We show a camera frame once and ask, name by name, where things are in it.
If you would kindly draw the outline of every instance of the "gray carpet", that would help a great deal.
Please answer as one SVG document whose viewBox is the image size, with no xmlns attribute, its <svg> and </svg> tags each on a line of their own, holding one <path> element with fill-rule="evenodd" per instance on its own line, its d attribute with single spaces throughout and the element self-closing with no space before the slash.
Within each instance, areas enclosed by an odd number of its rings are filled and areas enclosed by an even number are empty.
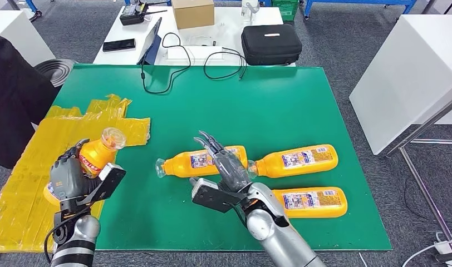
<svg viewBox="0 0 452 267">
<path fill-rule="evenodd" d="M 34 26 L 57 57 L 92 62 L 114 21 L 122 1 L 35 0 L 43 17 Z M 237 2 L 217 2 L 238 5 Z M 424 0 L 412 13 L 420 13 Z M 386 253 L 362 253 L 369 267 L 401 266 L 414 252 L 435 241 L 438 225 L 412 214 L 404 205 L 403 188 L 408 180 L 409 206 L 431 217 L 424 199 L 400 155 L 391 159 L 374 156 L 366 142 L 348 99 L 355 84 L 371 62 L 402 6 L 363 4 L 313 4 L 309 21 L 296 15 L 294 26 L 303 43 L 299 66 L 322 66 L 326 71 L 337 104 L 366 175 L 384 226 L 394 248 Z M 426 135 L 452 138 L 452 126 L 435 126 Z M 408 153 L 442 205 L 443 214 L 452 219 L 452 146 L 410 145 Z M 0 188 L 9 171 L 0 168 Z M 443 266 L 434 261 L 434 250 L 418 256 L 408 267 Z M 357 253 L 319 253 L 327 266 L 363 266 Z M 0 266 L 44 266 L 41 254 L 3 254 Z M 96 266 L 272 266 L 264 253 L 167 253 L 99 252 Z"/>
</svg>

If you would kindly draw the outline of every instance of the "clear bottle cap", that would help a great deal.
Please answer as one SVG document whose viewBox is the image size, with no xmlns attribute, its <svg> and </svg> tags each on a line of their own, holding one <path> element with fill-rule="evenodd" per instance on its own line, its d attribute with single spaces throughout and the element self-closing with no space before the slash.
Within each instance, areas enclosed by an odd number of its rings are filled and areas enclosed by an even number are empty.
<svg viewBox="0 0 452 267">
<path fill-rule="evenodd" d="M 126 145 L 126 136 L 120 130 L 113 127 L 103 130 L 101 140 L 109 149 L 122 149 Z"/>
<path fill-rule="evenodd" d="M 249 173 L 249 179 L 254 179 L 257 177 L 257 165 L 255 161 L 247 161 L 247 172 Z"/>
<path fill-rule="evenodd" d="M 157 176 L 159 178 L 162 178 L 166 175 L 165 170 L 164 170 L 164 163 L 165 163 L 165 160 L 163 160 L 163 159 L 157 159 L 155 161 L 155 171 L 157 172 Z"/>
</svg>

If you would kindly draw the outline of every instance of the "bottle neck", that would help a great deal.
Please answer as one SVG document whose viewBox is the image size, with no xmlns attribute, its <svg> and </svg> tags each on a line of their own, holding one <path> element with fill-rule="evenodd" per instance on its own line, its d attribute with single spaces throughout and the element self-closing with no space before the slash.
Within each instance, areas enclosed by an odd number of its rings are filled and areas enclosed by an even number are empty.
<svg viewBox="0 0 452 267">
<path fill-rule="evenodd" d="M 256 168 L 258 176 L 267 176 L 266 162 L 264 160 L 257 160 Z"/>
<path fill-rule="evenodd" d="M 174 164 L 172 162 L 172 159 L 166 160 L 164 164 L 162 165 L 162 168 L 165 171 L 166 175 L 173 175 L 174 174 Z"/>
<path fill-rule="evenodd" d="M 102 139 L 101 142 L 99 143 L 98 148 L 99 148 L 100 150 L 107 151 L 107 152 L 115 152 L 115 151 L 117 150 L 117 149 L 115 149 L 115 148 L 112 148 L 112 147 L 107 146 L 107 145 L 105 144 L 105 141 L 104 141 L 103 139 Z"/>
</svg>

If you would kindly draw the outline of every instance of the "cardboard box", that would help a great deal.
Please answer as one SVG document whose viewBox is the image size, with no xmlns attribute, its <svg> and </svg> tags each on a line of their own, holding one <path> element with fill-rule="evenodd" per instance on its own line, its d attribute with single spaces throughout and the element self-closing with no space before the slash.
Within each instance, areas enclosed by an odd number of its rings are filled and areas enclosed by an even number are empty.
<svg viewBox="0 0 452 267">
<path fill-rule="evenodd" d="M 178 29 L 214 25 L 213 0 L 171 0 Z"/>
</svg>

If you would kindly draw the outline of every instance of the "green basket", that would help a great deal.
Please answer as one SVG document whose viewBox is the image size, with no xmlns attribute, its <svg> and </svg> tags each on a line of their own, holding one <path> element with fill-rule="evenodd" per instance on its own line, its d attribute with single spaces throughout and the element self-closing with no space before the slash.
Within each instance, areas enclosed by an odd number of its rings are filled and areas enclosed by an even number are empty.
<svg viewBox="0 0 452 267">
<path fill-rule="evenodd" d="M 280 14 L 284 21 L 292 21 L 295 19 L 295 14 L 297 13 L 298 1 L 272 1 L 272 7 L 278 7 L 280 9 Z"/>
</svg>

